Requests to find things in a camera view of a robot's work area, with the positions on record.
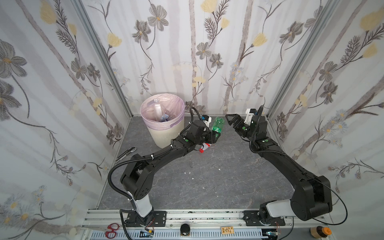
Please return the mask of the green plastic bottle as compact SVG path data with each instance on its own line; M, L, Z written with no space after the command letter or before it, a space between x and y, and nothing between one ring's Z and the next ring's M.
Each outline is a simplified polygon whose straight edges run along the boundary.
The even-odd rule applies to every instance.
M224 123L225 123L225 120L223 118L216 117L215 121L213 123L213 126L212 126L212 131L217 132L217 133L221 133L223 126L224 126Z

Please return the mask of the clear square bottle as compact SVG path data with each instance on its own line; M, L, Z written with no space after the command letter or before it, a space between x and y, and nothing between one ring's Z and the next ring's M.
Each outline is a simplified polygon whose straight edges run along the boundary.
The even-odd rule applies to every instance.
M163 106L161 103L159 103L158 100L154 100L153 108L154 108L155 119L157 122L160 122L160 118L165 112L163 109Z

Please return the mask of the clear bottle red cap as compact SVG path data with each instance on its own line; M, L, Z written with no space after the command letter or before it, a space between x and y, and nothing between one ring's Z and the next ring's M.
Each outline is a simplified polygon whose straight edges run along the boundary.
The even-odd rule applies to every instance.
M201 148L199 149L199 152L200 152L200 153L203 153L203 152L206 151L210 146L211 146L211 144L203 143L203 145L202 145Z

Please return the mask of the clear bottle blue label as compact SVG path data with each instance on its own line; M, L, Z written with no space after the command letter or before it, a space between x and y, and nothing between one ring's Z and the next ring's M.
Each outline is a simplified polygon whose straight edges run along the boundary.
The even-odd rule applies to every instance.
M167 112L164 112L163 115L161 116L160 118L160 122L168 122L170 121L172 118L170 117L169 113Z

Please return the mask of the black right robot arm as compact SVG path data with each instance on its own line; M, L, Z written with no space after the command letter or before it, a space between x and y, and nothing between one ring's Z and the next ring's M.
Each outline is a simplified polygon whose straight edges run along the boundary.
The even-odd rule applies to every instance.
M268 121L262 116L263 109L250 109L246 118L238 114L225 116L235 132L249 142L251 152L270 162L294 188L289 200L261 204L259 221L268 225L281 217L297 217L302 221L317 220L318 217L330 213L333 210L334 191L329 179L306 170L269 137Z

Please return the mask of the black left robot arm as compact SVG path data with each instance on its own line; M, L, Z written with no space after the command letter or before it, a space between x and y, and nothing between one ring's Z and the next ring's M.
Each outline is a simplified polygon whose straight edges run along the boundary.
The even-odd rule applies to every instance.
M170 144L148 155L135 155L128 161L117 163L107 176L110 187L130 201L135 212L136 222L148 227L155 220L155 211L150 202L149 192L155 174L170 162L217 142L221 136L225 120L217 117L210 127L209 116L201 116L195 107L190 107L191 121Z

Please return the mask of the pink bin liner bag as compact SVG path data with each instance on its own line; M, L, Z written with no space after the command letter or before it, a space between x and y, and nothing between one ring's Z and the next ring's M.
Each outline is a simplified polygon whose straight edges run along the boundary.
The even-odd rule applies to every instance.
M185 102L174 94L157 94L142 103L140 114L148 128L168 130L184 119L185 106Z

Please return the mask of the cream plastic waste bin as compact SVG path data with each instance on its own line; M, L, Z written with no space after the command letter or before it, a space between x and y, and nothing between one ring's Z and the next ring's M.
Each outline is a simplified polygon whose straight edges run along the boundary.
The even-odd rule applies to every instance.
M172 139L175 139L179 136L180 132L185 128L184 120L179 122L177 125L173 126L167 130L152 130L148 128L155 144L159 148L165 148L171 144Z

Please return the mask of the small wooden tag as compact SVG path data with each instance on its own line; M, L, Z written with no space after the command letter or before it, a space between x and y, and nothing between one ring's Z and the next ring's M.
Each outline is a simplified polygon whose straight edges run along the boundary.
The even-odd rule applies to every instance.
M234 227L221 227L222 235L232 235L235 233Z

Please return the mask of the black round knob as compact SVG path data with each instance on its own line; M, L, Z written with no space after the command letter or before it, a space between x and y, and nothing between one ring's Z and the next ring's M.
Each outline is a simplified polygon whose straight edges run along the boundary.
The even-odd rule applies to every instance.
M182 224L181 227L180 227L180 234L181 234L181 236L183 236L183 237L189 236L190 233L191 233L190 225Z

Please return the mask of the red scissors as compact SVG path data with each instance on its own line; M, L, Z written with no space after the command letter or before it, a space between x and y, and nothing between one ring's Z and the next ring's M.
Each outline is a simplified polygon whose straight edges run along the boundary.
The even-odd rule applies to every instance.
M118 223L112 223L107 226L107 230L105 232L105 237L107 239L114 239L118 235L118 230L120 225Z

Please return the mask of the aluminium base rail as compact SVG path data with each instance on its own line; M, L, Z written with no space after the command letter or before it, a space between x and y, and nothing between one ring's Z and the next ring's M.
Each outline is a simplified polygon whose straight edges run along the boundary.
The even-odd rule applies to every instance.
M89 210L83 222L83 240L312 240L310 228L325 224L297 217L281 217L263 225L257 210L157 210L148 227L136 224L132 213L124 213L127 227L122 227L118 210ZM107 239L105 232L112 223L120 225L118 235ZM189 236L181 236L180 227L188 224ZM232 235L222 235L221 227L234 227Z

